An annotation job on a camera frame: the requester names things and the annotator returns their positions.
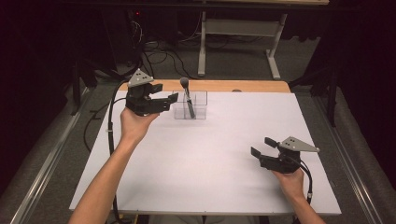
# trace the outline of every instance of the wooden table edge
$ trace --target wooden table edge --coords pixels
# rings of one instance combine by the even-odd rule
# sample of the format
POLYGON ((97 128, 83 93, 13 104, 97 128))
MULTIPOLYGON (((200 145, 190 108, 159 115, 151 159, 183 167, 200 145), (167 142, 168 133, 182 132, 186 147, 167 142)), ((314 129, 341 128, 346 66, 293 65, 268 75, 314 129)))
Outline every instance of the wooden table edge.
MULTIPOLYGON (((163 84, 163 91, 181 91, 178 79, 156 79, 151 84, 163 84)), ((285 81, 272 80, 190 80, 190 91, 249 91, 249 92, 287 92, 290 88, 285 81)), ((125 83, 120 91, 127 91, 125 83)))

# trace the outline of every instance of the table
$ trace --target table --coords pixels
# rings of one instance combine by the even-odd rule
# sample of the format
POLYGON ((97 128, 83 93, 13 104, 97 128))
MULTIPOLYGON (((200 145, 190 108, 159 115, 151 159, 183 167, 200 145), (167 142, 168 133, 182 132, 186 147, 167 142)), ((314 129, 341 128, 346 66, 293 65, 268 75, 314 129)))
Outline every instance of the table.
MULTIPOLYGON (((212 0, 207 2, 235 2, 235 3, 258 3, 258 4, 285 4, 285 5, 328 5, 329 0, 212 0)), ((206 34, 216 35, 255 35, 272 37, 273 44, 267 49, 266 57, 270 65, 273 79, 280 79, 280 74, 275 61, 275 52, 285 26, 287 14, 282 14, 279 21, 240 21, 240 20, 217 20, 207 19, 206 12, 202 12, 201 22, 201 47, 198 58, 198 76, 205 75, 206 34)))
MULTIPOLYGON (((173 86, 177 80, 157 81, 165 90, 157 93, 159 97, 177 88, 173 86)), ((293 134, 313 145, 295 95, 284 88, 287 84, 192 80, 190 86, 191 91, 204 87, 209 91, 206 119, 173 119, 172 111, 161 113, 134 151, 121 179, 117 193, 119 210, 206 216, 293 213, 276 178, 250 155, 250 147, 255 147, 262 154, 277 156, 277 150, 264 144, 265 136, 283 141, 293 134), (228 92, 235 88, 247 91, 248 87, 264 91, 279 89, 279 92, 228 92)), ((125 96, 124 88, 118 98, 125 96)), ((123 104, 115 104, 116 144, 120 140, 118 117, 122 109, 123 104)), ((104 122, 70 209, 76 207, 85 188, 107 160, 107 146, 104 122)), ((340 214, 318 154, 302 153, 302 159, 314 179, 312 206, 322 215, 340 214)))

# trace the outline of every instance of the white desk leg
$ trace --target white desk leg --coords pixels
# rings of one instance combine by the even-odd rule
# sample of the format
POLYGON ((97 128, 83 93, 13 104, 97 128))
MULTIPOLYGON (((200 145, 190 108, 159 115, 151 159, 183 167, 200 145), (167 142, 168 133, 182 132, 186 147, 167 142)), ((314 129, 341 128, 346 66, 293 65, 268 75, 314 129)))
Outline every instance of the white desk leg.
POLYGON ((198 59, 198 77, 205 76, 205 63, 206 63, 205 36, 206 36, 206 12, 202 12, 201 48, 199 50, 199 59, 198 59))
POLYGON ((282 14, 279 25, 277 26, 276 34, 274 36, 274 44, 271 49, 266 51, 268 63, 270 64, 271 73, 273 75, 273 79, 280 79, 279 71, 277 70, 276 62, 275 62, 275 51, 277 48, 277 44, 279 43, 280 36, 282 35, 283 27, 285 26, 286 18, 288 14, 282 14))

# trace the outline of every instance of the white board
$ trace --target white board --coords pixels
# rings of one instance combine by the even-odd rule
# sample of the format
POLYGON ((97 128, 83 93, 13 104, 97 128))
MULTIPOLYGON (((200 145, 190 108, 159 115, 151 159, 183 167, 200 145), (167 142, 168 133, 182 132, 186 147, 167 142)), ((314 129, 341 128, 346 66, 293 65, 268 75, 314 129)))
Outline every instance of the white board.
MULTIPOLYGON (((164 97, 170 92, 159 92, 164 97)), ((126 91, 119 91, 118 98, 126 91)), ((183 215, 280 215, 292 213, 276 178, 260 167, 250 147, 277 157, 264 137, 297 137, 313 145, 292 93, 209 92, 206 119, 174 119, 172 109, 153 121, 134 151, 117 192, 121 212, 183 215)), ((113 112, 115 145, 120 112, 113 112)), ((109 157, 107 118, 70 204, 109 157)), ((314 180, 312 206, 321 215, 341 214, 317 153, 302 152, 314 180)), ((308 178, 304 180, 306 193, 308 178)))

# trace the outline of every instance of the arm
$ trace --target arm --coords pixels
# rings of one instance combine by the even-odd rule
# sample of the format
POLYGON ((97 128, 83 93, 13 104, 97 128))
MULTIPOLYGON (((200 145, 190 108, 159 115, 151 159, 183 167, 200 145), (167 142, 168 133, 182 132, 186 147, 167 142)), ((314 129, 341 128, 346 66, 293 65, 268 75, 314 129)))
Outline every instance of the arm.
POLYGON ((86 189, 69 223, 105 223, 120 179, 136 146, 159 114, 139 117, 125 108, 120 116, 121 138, 116 150, 86 189))
POLYGON ((276 171, 272 173, 279 180, 283 193, 302 224, 325 223, 306 201, 303 192, 304 172, 301 169, 293 174, 281 174, 276 171))

